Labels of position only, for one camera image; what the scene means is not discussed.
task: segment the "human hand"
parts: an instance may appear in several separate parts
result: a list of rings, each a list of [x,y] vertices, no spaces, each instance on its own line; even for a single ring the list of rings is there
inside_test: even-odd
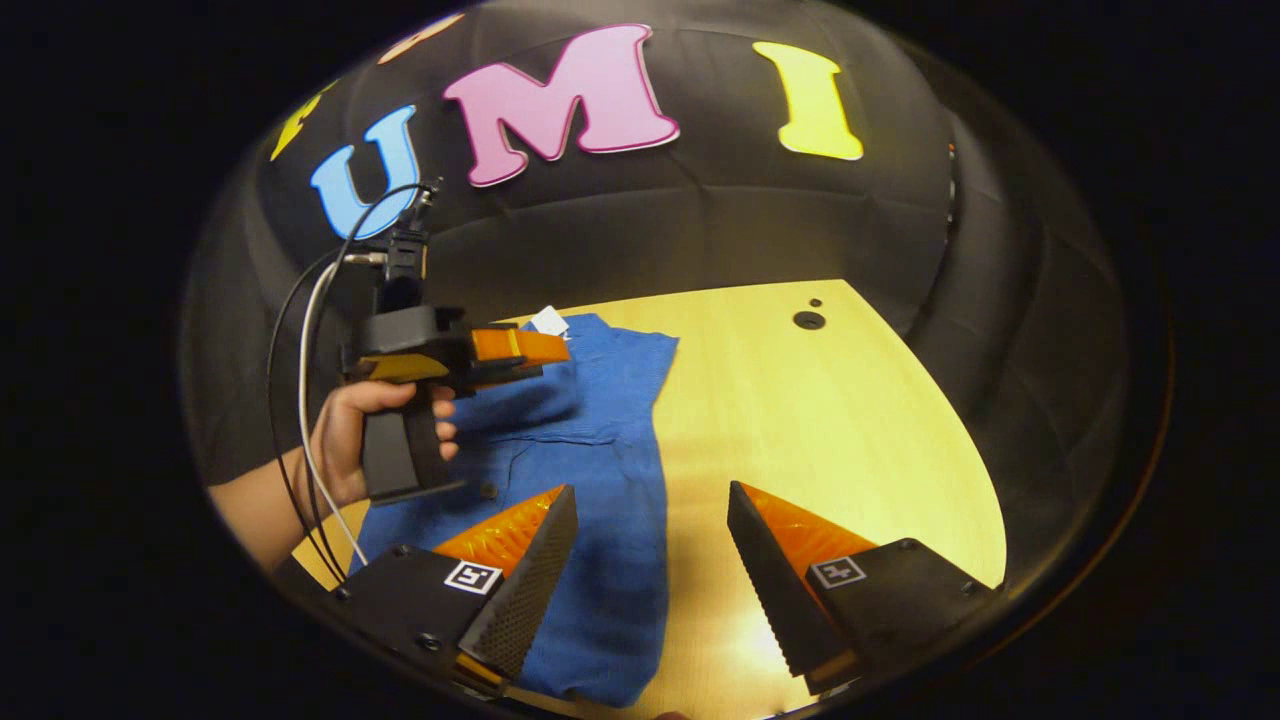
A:
[[[339,507],[369,497],[365,473],[360,464],[365,415],[403,407],[416,393],[415,383],[393,384],[380,380],[352,383],[329,393],[311,432],[311,454],[329,493]],[[438,419],[453,415],[452,389],[434,387],[431,396],[431,410]],[[435,434],[440,438],[440,455],[444,460],[452,460],[458,454],[457,443],[452,442],[457,436],[457,428],[452,423],[438,421]],[[302,489],[306,488],[305,473],[300,473],[300,484]]]

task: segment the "white tag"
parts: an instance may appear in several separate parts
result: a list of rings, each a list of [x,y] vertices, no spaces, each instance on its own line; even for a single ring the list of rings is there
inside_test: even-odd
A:
[[[543,307],[541,313],[534,315],[531,323],[534,323],[534,329],[543,334],[563,336],[568,332],[568,323],[566,323],[564,318],[561,318],[559,313],[557,313],[550,305]]]

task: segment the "white cable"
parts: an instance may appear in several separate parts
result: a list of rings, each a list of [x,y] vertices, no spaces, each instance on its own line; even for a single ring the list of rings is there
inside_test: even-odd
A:
[[[325,487],[324,480],[320,478],[320,470],[316,468],[315,457],[311,455],[311,430],[307,429],[307,351],[311,348],[311,322],[315,319],[317,301],[320,296],[325,293],[335,272],[338,272],[338,263],[325,268],[320,279],[316,281],[316,286],[311,290],[311,300],[307,302],[307,313],[302,319],[302,352],[298,359],[298,424],[302,428],[302,454],[307,459],[307,468],[311,469],[311,477],[314,477],[316,484],[320,486],[320,492],[324,493],[324,498],[329,503],[329,509],[333,510],[333,515],[338,519],[338,524],[342,525],[342,532],[347,533],[347,539],[351,541],[351,547],[355,548],[360,561],[367,566],[369,559],[365,557],[365,552],[360,550],[356,537],[351,533],[351,528],[347,527],[347,519],[338,511],[338,503],[333,501],[333,496],[329,495],[329,488]]]

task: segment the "black cable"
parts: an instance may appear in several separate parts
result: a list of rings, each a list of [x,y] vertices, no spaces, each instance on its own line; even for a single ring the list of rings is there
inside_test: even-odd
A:
[[[298,515],[298,523],[302,525],[302,532],[306,533],[307,539],[311,541],[311,547],[314,547],[316,555],[320,556],[320,561],[324,562],[324,566],[329,570],[329,574],[333,575],[335,580],[342,583],[346,579],[346,574],[342,574],[340,568],[338,568],[338,560],[337,557],[334,557],[333,550],[329,547],[328,538],[324,538],[325,550],[329,551],[329,557],[334,557],[333,565],[330,565],[329,559],[326,559],[325,555],[320,552],[320,546],[316,544],[316,538],[315,536],[311,534],[310,528],[307,528],[307,520],[302,515],[302,507],[298,506],[298,498],[297,496],[293,495],[293,486],[289,484],[289,474],[288,470],[284,468],[284,452],[280,450],[280,438],[275,432],[275,407],[271,401],[271,375],[275,370],[275,346],[280,338],[280,327],[284,325],[284,316],[289,310],[289,305],[293,302],[293,297],[297,296],[298,288],[302,287],[302,283],[306,281],[307,275],[316,272],[316,269],[323,266],[325,261],[329,260],[333,255],[334,255],[333,251],[325,252],[319,259],[316,259],[315,263],[311,263],[311,265],[307,269],[302,270],[302,274],[298,275],[298,279],[293,283],[293,287],[289,290],[289,295],[284,299],[284,305],[280,306],[280,311],[275,315],[275,328],[271,331],[271,343],[266,348],[266,424],[271,429],[271,447],[275,450],[275,461],[280,466],[280,478],[284,480],[284,492],[289,495],[289,505],[293,506],[293,511]],[[307,477],[310,478],[311,477],[310,466],[306,468],[306,473]],[[312,518],[319,518],[319,516],[320,512],[319,509],[315,506],[315,495],[312,493]]]
[[[381,197],[379,197],[376,201],[374,201],[360,215],[360,219],[356,222],[356,225],[351,229],[351,234],[347,236],[347,238],[342,243],[342,247],[338,250],[338,266],[334,269],[333,277],[329,278],[329,283],[328,284],[325,284],[324,287],[320,288],[320,295],[319,295],[319,297],[316,297],[316,316],[315,316],[315,320],[312,320],[312,323],[314,323],[312,324],[312,333],[320,332],[319,331],[319,328],[320,328],[320,318],[324,315],[325,300],[326,300],[326,296],[329,295],[329,288],[333,287],[334,282],[337,282],[338,273],[342,270],[342,265],[343,265],[342,259],[347,256],[347,251],[351,249],[351,243],[356,241],[356,236],[360,234],[360,228],[364,227],[365,220],[367,220],[369,215],[372,214],[372,211],[375,209],[378,209],[378,206],[381,205],[388,197],[390,197],[393,195],[398,195],[398,193],[404,192],[406,190],[411,190],[411,188],[424,190],[428,193],[434,192],[434,188],[431,188],[430,186],[426,186],[426,184],[422,184],[422,183],[417,183],[417,182],[402,184],[399,187],[393,187],[393,188],[388,190],[387,192],[384,192],[381,195]],[[413,201],[417,199],[416,196],[417,196],[417,193],[415,193],[413,200],[410,200],[410,205],[408,206],[412,206]],[[307,360],[307,368],[311,366],[311,360],[315,357],[315,351],[316,351],[315,343],[311,342],[312,340],[314,340],[314,336],[308,337],[308,338],[303,338],[303,342],[308,343],[308,352],[307,352],[307,359],[306,359]],[[316,512],[316,516],[319,516],[319,505],[316,503],[315,477],[312,477],[310,471],[307,473],[307,487],[308,487],[310,495],[311,495],[312,512]],[[324,546],[328,548],[329,547],[329,538],[325,534],[324,525],[317,525],[316,529],[320,530],[320,539],[324,542]],[[330,555],[330,557],[333,557],[333,552],[332,551],[330,551],[329,555]],[[334,562],[334,565],[338,565],[338,559],[334,557],[333,562]]]

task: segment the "screw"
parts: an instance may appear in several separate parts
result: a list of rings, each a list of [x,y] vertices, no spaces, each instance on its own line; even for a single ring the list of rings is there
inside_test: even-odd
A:
[[[415,642],[417,642],[417,647],[429,652],[440,650],[440,641],[438,641],[431,633],[419,633]]]

